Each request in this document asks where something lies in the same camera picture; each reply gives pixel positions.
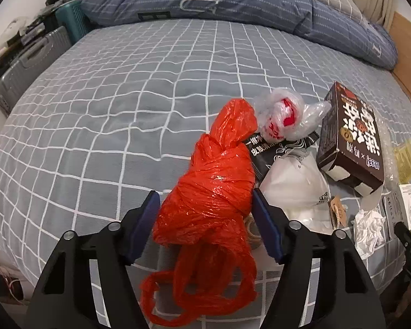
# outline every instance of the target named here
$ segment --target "paper tag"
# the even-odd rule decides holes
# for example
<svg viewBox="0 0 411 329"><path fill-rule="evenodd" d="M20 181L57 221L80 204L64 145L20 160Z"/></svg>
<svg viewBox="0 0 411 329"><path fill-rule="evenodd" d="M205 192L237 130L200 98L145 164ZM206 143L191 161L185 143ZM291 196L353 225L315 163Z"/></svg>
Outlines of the paper tag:
<svg viewBox="0 0 411 329"><path fill-rule="evenodd" d="M329 203L330 214L334 219L334 228L338 228L339 224L346 227L347 216L338 196L335 196Z"/></svg>

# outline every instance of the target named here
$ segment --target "screw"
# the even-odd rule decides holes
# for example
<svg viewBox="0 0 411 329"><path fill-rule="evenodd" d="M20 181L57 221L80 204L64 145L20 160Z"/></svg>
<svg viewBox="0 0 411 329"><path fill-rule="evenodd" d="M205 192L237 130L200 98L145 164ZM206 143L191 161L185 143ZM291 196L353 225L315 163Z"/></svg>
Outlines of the screw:
<svg viewBox="0 0 411 329"><path fill-rule="evenodd" d="M67 231L64 233L64 240L70 240L75 236L75 233L73 231Z"/></svg>
<svg viewBox="0 0 411 329"><path fill-rule="evenodd" d="M121 228L121 224L119 222L112 222L108 225L108 230L110 231L117 231Z"/></svg>
<svg viewBox="0 0 411 329"><path fill-rule="evenodd" d="M291 229L294 229L294 230L300 230L301 229L301 223L298 222L297 220L291 220L289 222L289 227Z"/></svg>
<svg viewBox="0 0 411 329"><path fill-rule="evenodd" d="M339 239L345 239L347 234L345 233L344 230L337 230L335 231L335 235L336 237L338 237Z"/></svg>

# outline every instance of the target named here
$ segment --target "wooden headboard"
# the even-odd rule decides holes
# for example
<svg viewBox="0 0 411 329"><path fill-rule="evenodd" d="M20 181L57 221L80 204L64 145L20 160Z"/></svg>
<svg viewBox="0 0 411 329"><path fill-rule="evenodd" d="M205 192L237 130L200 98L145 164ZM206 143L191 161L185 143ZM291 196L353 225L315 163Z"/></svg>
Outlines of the wooden headboard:
<svg viewBox="0 0 411 329"><path fill-rule="evenodd" d="M399 53L398 63L392 73L402 90L411 99L411 22L395 12L390 35Z"/></svg>

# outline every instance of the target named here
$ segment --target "blue duvet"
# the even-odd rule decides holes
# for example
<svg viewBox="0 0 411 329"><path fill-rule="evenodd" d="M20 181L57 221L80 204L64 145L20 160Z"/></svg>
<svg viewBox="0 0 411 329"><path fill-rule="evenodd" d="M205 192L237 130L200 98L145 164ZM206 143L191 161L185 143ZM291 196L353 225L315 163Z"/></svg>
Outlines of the blue duvet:
<svg viewBox="0 0 411 329"><path fill-rule="evenodd" d="M102 26L150 19L222 19L273 27L393 69L397 50L380 26L361 25L316 0L82 0L87 16Z"/></svg>

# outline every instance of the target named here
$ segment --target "gray suitcase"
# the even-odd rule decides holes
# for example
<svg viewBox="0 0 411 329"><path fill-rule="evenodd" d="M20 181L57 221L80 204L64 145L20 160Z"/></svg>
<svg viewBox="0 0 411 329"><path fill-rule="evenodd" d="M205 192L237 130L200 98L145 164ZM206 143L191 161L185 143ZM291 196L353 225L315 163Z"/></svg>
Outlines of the gray suitcase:
<svg viewBox="0 0 411 329"><path fill-rule="evenodd" d="M67 30L61 26L13 61L0 78L0 106L7 115L34 80L70 47Z"/></svg>

